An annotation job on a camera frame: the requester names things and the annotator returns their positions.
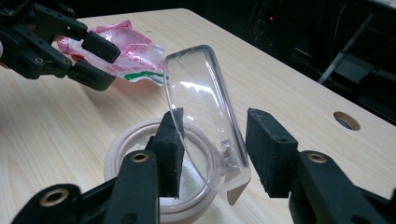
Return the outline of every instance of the round plastic container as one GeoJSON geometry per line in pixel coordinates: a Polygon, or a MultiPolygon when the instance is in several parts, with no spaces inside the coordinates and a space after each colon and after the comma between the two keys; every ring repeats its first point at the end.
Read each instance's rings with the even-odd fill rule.
{"type": "MultiPolygon", "coordinates": [[[[146,147],[149,138],[158,130],[160,119],[148,120],[129,128],[120,134],[110,146],[105,159],[105,180],[118,175],[122,159],[133,150],[146,147]]],[[[204,139],[198,129],[189,128],[185,131],[185,138],[190,139],[197,148],[209,159],[214,158],[212,147],[204,139]]],[[[221,174],[211,169],[211,176],[219,178],[221,174]]],[[[199,176],[189,157],[185,155],[180,178],[179,198],[160,198],[161,223],[192,223],[200,217],[216,197],[212,190],[199,176]]]]}

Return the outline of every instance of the dark wall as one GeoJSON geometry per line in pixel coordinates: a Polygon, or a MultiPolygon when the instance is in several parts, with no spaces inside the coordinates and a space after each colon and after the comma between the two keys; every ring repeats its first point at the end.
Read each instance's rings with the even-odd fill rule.
{"type": "Polygon", "coordinates": [[[396,17],[384,17],[346,0],[273,0],[276,16],[266,35],[273,56],[285,62],[295,48],[309,54],[311,66],[325,71],[369,13],[375,19],[359,36],[350,53],[390,72],[395,69],[396,17]]]}
{"type": "Polygon", "coordinates": [[[248,34],[248,20],[254,4],[255,0],[209,0],[205,18],[245,39],[248,34]]]}
{"type": "Polygon", "coordinates": [[[60,0],[76,11],[76,18],[184,7],[203,15],[206,0],[60,0]]]}

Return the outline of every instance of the light wood tabletop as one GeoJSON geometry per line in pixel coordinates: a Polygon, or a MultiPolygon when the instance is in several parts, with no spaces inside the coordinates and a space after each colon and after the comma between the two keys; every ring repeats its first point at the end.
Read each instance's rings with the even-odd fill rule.
{"type": "MultiPolygon", "coordinates": [[[[245,135],[248,108],[271,113],[299,150],[331,156],[359,187],[389,198],[396,187],[396,127],[327,90],[186,9],[83,19],[88,27],[130,20],[165,54],[213,48],[245,135]],[[341,126],[334,112],[361,126],[341,126]]],[[[149,81],[117,79],[93,91],[68,78],[28,80],[0,69],[0,223],[9,223],[38,191],[72,183],[87,191],[104,182],[104,160],[124,130],[168,110],[165,91],[149,81]]],[[[291,223],[287,199],[270,199],[252,179],[235,206],[218,195],[197,223],[291,223]]]]}

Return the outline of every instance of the green stripe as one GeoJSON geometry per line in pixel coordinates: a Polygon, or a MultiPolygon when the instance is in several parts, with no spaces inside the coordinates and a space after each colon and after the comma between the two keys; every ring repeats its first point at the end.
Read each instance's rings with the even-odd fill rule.
{"type": "Polygon", "coordinates": [[[124,78],[127,79],[127,80],[132,80],[132,79],[135,79],[137,77],[163,77],[163,74],[149,72],[149,71],[144,71],[144,72],[132,73],[132,74],[128,74],[128,75],[124,76],[124,78]]]}

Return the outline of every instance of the brass bolt hole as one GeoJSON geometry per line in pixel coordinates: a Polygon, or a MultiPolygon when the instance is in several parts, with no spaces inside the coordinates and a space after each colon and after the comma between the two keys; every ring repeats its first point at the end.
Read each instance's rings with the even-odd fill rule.
{"type": "Polygon", "coordinates": [[[69,196],[69,191],[67,189],[54,189],[46,193],[40,200],[40,205],[43,207],[51,207],[58,203],[63,202],[67,196],[69,196]]]}
{"type": "Polygon", "coordinates": [[[317,163],[325,163],[327,161],[325,157],[315,153],[309,154],[308,159],[317,163]]]}
{"type": "Polygon", "coordinates": [[[35,61],[36,61],[37,63],[43,63],[43,59],[42,59],[42,58],[35,58],[35,61]]]}
{"type": "Polygon", "coordinates": [[[132,161],[134,162],[142,162],[142,161],[146,161],[149,158],[149,155],[146,153],[138,153],[138,154],[134,154],[131,158],[132,161]]]}

